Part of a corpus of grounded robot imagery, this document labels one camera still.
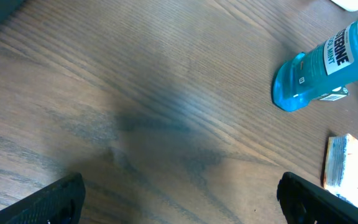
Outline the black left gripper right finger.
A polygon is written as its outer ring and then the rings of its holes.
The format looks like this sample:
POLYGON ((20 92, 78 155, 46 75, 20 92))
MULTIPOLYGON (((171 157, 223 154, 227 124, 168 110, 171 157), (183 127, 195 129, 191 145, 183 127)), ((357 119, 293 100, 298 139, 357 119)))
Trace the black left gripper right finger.
POLYGON ((282 175, 277 200, 288 223, 358 223, 357 207, 292 172, 282 175))

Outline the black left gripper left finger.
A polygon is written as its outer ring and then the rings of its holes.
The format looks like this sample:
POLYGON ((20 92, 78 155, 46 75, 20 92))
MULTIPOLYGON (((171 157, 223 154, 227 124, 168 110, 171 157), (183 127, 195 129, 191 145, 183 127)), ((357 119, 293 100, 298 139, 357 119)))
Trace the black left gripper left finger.
POLYGON ((82 175, 70 174, 0 210, 0 223, 77 224, 85 195, 82 175))

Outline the white barcode scanner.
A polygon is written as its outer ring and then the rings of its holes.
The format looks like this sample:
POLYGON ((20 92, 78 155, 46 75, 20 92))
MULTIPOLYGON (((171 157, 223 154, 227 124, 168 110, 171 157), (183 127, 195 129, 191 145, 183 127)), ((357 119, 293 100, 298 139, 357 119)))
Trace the white barcode scanner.
POLYGON ((331 0, 331 1, 346 11, 349 12, 358 11, 358 0, 331 0))

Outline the green box with round label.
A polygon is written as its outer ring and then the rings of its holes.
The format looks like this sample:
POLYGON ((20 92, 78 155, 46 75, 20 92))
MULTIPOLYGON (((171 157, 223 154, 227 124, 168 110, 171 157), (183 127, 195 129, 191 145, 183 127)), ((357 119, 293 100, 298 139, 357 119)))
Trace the green box with round label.
POLYGON ((340 86, 331 90, 329 93, 325 93, 314 100, 319 101, 336 101, 341 98, 347 97, 349 95, 349 90, 345 86, 340 86))

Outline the teal bottle with clear cap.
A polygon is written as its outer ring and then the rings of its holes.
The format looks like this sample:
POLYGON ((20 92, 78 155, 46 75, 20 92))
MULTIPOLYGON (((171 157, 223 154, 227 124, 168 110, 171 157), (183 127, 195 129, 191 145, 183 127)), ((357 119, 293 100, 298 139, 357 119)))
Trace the teal bottle with clear cap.
POLYGON ((273 103, 296 111, 340 86, 358 81, 358 19, 313 50, 284 63, 274 78, 273 103))

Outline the small orange white box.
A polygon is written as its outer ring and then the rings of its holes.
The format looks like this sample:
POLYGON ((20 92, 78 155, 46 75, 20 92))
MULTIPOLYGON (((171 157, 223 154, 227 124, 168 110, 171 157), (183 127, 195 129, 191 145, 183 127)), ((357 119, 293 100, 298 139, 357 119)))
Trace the small orange white box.
POLYGON ((354 136, 328 139, 323 187, 358 208, 358 140, 354 136))

